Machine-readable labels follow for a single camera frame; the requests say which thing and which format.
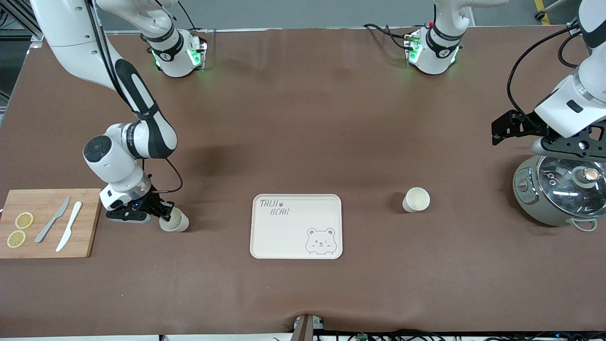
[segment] floor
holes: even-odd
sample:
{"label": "floor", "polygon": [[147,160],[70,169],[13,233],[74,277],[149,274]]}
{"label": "floor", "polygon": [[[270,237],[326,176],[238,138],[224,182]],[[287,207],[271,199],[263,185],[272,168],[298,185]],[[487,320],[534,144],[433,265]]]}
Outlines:
{"label": "floor", "polygon": [[[534,20],[536,3],[545,6],[554,0],[510,0],[502,7],[475,8],[476,24],[540,25]],[[576,16],[581,0],[568,0],[548,14],[552,24],[565,24]],[[378,25],[410,26],[429,22],[433,17],[430,0],[181,0],[194,24],[205,29],[258,29],[310,27],[360,27]],[[170,9],[179,28],[189,28],[179,7]],[[101,11],[106,30],[134,30],[125,20]],[[11,94],[29,43],[2,41],[0,31],[0,91]]]}

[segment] gray knife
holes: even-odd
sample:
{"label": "gray knife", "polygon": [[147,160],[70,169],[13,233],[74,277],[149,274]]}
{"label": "gray knife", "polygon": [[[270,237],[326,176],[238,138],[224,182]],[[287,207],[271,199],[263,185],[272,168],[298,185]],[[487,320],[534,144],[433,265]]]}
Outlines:
{"label": "gray knife", "polygon": [[46,234],[48,233],[48,230],[50,230],[50,227],[53,226],[55,221],[57,219],[59,219],[63,215],[63,213],[65,213],[65,211],[67,210],[67,206],[69,204],[70,204],[70,197],[67,197],[67,198],[65,198],[65,201],[63,201],[63,204],[61,204],[61,207],[59,208],[57,213],[55,213],[55,216],[53,218],[51,218],[51,220],[48,222],[48,224],[46,224],[46,226],[44,226],[44,229],[42,229],[42,231],[40,231],[40,233],[36,236],[36,239],[34,239],[35,243],[42,243],[42,241],[44,240],[44,237],[46,237]]}

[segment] wire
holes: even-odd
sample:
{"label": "wire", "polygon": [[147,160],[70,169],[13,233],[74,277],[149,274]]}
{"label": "wire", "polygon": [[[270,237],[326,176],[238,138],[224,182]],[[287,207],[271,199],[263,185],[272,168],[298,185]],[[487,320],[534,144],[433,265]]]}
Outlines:
{"label": "wire", "polygon": [[162,10],[164,13],[166,13],[166,14],[167,14],[169,17],[173,18],[173,20],[174,20],[174,21],[177,21],[177,17],[175,17],[174,15],[172,15],[172,14],[171,14],[171,13],[170,13],[170,12],[169,12],[167,9],[166,9],[166,7],[164,7],[164,5],[162,5],[162,4],[160,3],[160,1],[159,1],[159,0],[156,0],[156,3],[158,4],[158,6],[160,6],[160,9],[161,9],[161,10]]}
{"label": "wire", "polygon": [[438,335],[436,333],[433,333],[431,331],[423,331],[423,330],[418,330],[418,329],[407,329],[406,332],[407,333],[412,333],[412,332],[415,333],[415,334],[411,334],[411,335],[418,335],[418,336],[425,335],[425,336],[429,336],[429,338],[431,338],[432,341],[433,341],[433,337],[434,336],[437,337],[438,340],[440,340],[440,341],[446,341],[446,340],[444,340],[443,337],[441,337],[440,335]]}
{"label": "wire", "polygon": [[579,65],[567,62],[566,59],[564,59],[564,56],[562,55],[562,53],[564,52],[564,48],[566,47],[566,44],[568,44],[569,41],[571,41],[574,37],[579,36],[580,34],[581,34],[581,31],[578,31],[578,32],[570,35],[568,38],[566,38],[566,40],[562,43],[562,45],[560,45],[560,49],[558,50],[558,59],[560,59],[560,62],[563,65],[570,67],[572,69],[574,69],[575,67],[577,67]]}
{"label": "wire", "polygon": [[524,337],[520,334],[517,333],[513,333],[513,336],[494,336],[494,337],[488,337],[486,339],[484,339],[483,341],[532,341],[532,340],[536,340],[537,337],[541,336],[545,334],[544,331],[530,336],[530,337]]}
{"label": "wire", "polygon": [[597,332],[597,333],[595,333],[595,334],[593,334],[593,335],[585,338],[585,340],[589,341],[589,340],[593,339],[596,336],[600,336],[600,339],[604,339],[603,337],[601,337],[601,335],[604,334],[604,333],[606,333],[606,331],[599,331],[599,332]]}
{"label": "wire", "polygon": [[366,24],[364,25],[364,27],[369,28],[369,27],[373,27],[374,29],[377,29],[379,32],[388,35],[391,37],[391,40],[393,41],[394,44],[396,44],[400,49],[404,49],[404,50],[408,50],[411,51],[412,48],[411,47],[407,47],[404,45],[400,45],[400,43],[398,43],[396,41],[396,38],[398,39],[404,39],[403,35],[395,35],[391,32],[391,30],[389,29],[389,25],[385,25],[385,29],[380,28],[379,26],[375,25],[375,24]]}
{"label": "wire", "polygon": [[16,23],[17,20],[13,19],[13,21],[9,22],[8,24],[4,25],[0,25],[0,30],[4,30],[5,28],[7,28],[8,26],[11,26],[12,24]]}
{"label": "wire", "polygon": [[2,23],[0,23],[0,26],[2,26],[6,23],[6,20],[8,20],[8,13],[4,10],[0,10],[0,19],[2,19]]}
{"label": "wire", "polygon": [[391,34],[391,30],[389,29],[389,25],[385,25],[385,29],[387,30],[387,33],[389,33],[389,36],[391,37],[391,40],[393,41],[393,43],[396,44],[400,49],[412,51],[412,47],[407,47],[407,46],[398,44],[398,42],[396,41],[396,38],[394,38],[393,34]]}
{"label": "wire", "polygon": [[153,193],[157,193],[157,194],[174,193],[174,192],[180,190],[181,188],[183,188],[183,178],[181,177],[181,174],[179,174],[179,171],[177,170],[177,168],[175,168],[175,165],[173,165],[173,163],[170,162],[170,160],[168,158],[166,158],[165,160],[173,168],[173,170],[177,174],[177,177],[179,177],[179,182],[180,182],[179,187],[177,187],[176,189],[171,189],[170,191],[153,191]]}
{"label": "wire", "polygon": [[364,25],[363,27],[366,27],[366,28],[373,27],[374,29],[377,29],[379,32],[381,32],[381,33],[383,33],[383,34],[385,34],[385,35],[388,35],[388,36],[390,35],[390,36],[393,36],[393,37],[395,37],[395,38],[404,39],[404,36],[403,36],[403,35],[394,35],[394,34],[390,34],[390,32],[389,32],[389,31],[386,31],[386,30],[384,30],[382,27],[379,27],[379,26],[377,26],[377,25],[375,25],[375,24],[366,24],[366,25]]}
{"label": "wire", "polygon": [[531,119],[528,118],[528,115],[526,115],[524,113],[524,111],[522,110],[522,108],[520,108],[520,106],[517,104],[517,102],[513,99],[513,96],[511,95],[511,81],[513,80],[513,75],[516,73],[516,70],[518,69],[518,65],[520,65],[520,63],[522,62],[522,60],[532,50],[534,50],[537,46],[543,44],[544,42],[548,41],[549,39],[555,38],[555,37],[557,37],[557,36],[559,36],[559,35],[561,35],[563,33],[569,32],[569,31],[574,30],[576,28],[578,28],[578,25],[571,26],[571,27],[566,27],[565,29],[557,31],[556,33],[552,33],[552,34],[544,37],[543,39],[539,40],[538,42],[534,43],[531,47],[529,47],[520,56],[520,58],[518,58],[518,60],[515,62],[515,64],[513,64],[513,67],[511,68],[511,72],[509,73],[509,79],[507,80],[507,97],[509,97],[509,101],[511,102],[511,104],[513,105],[513,107],[516,108],[516,110],[520,113],[520,115],[522,115],[537,130],[542,130],[542,129],[539,128],[539,126],[534,121],[532,121]]}
{"label": "wire", "polygon": [[97,48],[99,49],[99,51],[97,51],[97,52],[101,54],[101,59],[103,60],[103,64],[105,65],[105,70],[107,71],[107,75],[110,78],[110,81],[112,81],[112,85],[116,89],[116,92],[122,98],[122,100],[124,102],[126,102],[126,104],[128,104],[128,106],[130,106],[130,104],[128,103],[128,100],[126,99],[126,96],[124,95],[124,93],[122,91],[122,88],[120,87],[120,84],[118,83],[118,77],[116,76],[116,69],[114,69],[113,64],[112,64],[112,58],[109,55],[110,51],[109,51],[109,48],[107,45],[107,40],[105,39],[105,32],[103,31],[103,26],[97,24],[97,22],[95,21],[95,17],[93,16],[93,10],[92,10],[91,6],[92,5],[87,4],[86,10],[88,11],[88,18],[90,19],[90,24],[93,26],[93,33],[95,34],[95,42],[97,43]]}
{"label": "wire", "polygon": [[181,9],[183,10],[183,12],[185,12],[185,15],[187,16],[187,20],[190,21],[191,29],[196,30],[196,26],[193,24],[193,21],[191,21],[189,13],[187,13],[187,10],[185,9],[185,7],[183,7],[183,4],[181,4],[181,1],[178,1],[178,3],[179,3],[179,6],[181,6]]}

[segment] lemon slice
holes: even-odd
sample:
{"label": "lemon slice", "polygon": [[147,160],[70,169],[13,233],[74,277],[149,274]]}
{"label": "lemon slice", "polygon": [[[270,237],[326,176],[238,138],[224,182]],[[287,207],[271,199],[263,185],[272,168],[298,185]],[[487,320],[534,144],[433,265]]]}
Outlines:
{"label": "lemon slice", "polygon": [[18,248],[25,243],[25,232],[21,230],[13,231],[6,239],[6,244],[9,248]]}
{"label": "lemon slice", "polygon": [[15,226],[18,229],[27,229],[34,223],[34,215],[29,212],[23,212],[15,219]]}

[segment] paper cup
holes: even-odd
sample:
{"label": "paper cup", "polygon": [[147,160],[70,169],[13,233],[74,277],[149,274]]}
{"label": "paper cup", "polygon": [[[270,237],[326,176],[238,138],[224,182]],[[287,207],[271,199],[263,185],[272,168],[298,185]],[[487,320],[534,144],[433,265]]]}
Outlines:
{"label": "paper cup", "polygon": [[162,218],[160,221],[160,228],[166,232],[183,232],[189,227],[189,218],[178,208],[173,208],[173,212],[170,214],[170,221],[166,221]]}
{"label": "paper cup", "polygon": [[423,211],[429,207],[429,193],[421,187],[413,187],[402,200],[402,207],[408,213]]}

